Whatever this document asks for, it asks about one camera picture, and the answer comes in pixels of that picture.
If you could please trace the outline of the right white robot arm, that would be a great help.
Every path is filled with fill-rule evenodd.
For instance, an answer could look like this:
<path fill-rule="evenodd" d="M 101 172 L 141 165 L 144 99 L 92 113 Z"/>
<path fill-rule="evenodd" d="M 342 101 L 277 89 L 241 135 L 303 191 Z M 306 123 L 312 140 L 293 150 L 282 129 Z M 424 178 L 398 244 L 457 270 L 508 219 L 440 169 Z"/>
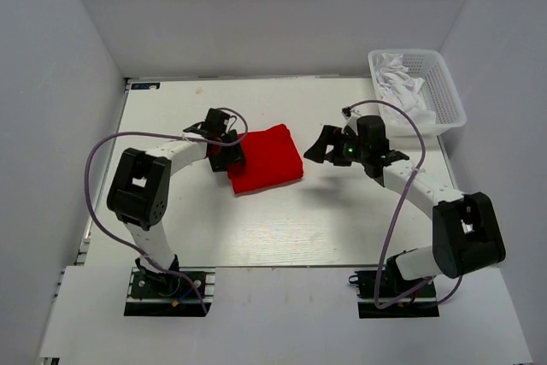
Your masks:
<path fill-rule="evenodd" d="M 388 258 L 384 278 L 392 293 L 403 296 L 421 279 L 455 279 L 505 260 L 490 198 L 482 192 L 463 193 L 419 171 L 409 156 L 390 147 L 377 115 L 352 119 L 345 127 L 323 127 L 304 156 L 337 167 L 361 164 L 369 178 L 404 195 L 431 220 L 430 245 Z"/>

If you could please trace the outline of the red t shirt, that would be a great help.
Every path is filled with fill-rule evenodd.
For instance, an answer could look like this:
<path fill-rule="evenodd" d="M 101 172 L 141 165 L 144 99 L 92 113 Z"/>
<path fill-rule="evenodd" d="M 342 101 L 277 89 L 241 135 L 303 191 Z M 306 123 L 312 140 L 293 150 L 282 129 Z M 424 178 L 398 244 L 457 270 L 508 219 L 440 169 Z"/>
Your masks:
<path fill-rule="evenodd" d="M 285 124 L 249 132 L 241 148 L 245 164 L 233 164 L 227 170 L 235 195 L 286 185 L 303 177 L 303 160 Z"/>

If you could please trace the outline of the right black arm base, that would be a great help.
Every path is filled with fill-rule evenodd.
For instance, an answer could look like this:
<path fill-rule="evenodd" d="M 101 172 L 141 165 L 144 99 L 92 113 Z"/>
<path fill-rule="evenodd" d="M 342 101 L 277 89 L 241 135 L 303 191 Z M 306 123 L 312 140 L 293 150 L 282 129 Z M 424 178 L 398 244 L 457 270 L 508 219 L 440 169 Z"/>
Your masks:
<path fill-rule="evenodd" d="M 377 268 L 356 270 L 348 278 L 351 286 L 356 288 L 357 308 L 360 319 L 418 319 L 437 318 L 437 292 L 430 279 L 421 289 L 414 290 L 408 296 L 385 309 L 378 309 L 374 304 L 374 286 Z M 404 280 L 395 272 L 395 265 L 387 263 L 382 269 L 379 282 L 379 303 L 389 303 L 392 299 L 423 282 L 423 279 Z"/>

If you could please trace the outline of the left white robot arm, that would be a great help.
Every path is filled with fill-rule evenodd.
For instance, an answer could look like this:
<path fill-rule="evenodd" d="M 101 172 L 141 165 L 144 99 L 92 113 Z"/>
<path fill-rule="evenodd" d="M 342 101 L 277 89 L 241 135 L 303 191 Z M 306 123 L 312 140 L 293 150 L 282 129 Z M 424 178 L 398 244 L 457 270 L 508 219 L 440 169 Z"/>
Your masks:
<path fill-rule="evenodd" d="M 178 257 L 172 251 L 162 219 L 168 207 L 171 178 L 183 168 L 207 160 L 214 173 L 246 163 L 246 135 L 230 124 L 243 117 L 229 108 L 210 109 L 203 121 L 166 143 L 148 150 L 128 148 L 121 154 L 107 196 L 107 207 L 132 236 L 139 253 L 138 267 L 153 273 L 151 285 L 163 296 L 180 286 Z"/>

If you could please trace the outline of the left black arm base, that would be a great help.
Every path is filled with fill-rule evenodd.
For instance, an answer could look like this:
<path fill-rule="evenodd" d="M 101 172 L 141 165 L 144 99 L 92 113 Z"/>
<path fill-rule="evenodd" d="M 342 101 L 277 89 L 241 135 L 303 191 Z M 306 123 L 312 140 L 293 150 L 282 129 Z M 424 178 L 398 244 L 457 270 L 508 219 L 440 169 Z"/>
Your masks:
<path fill-rule="evenodd" d="M 126 292 L 125 317 L 203 318 L 211 308 L 215 291 L 213 268 L 181 270 L 177 275 L 132 268 Z"/>

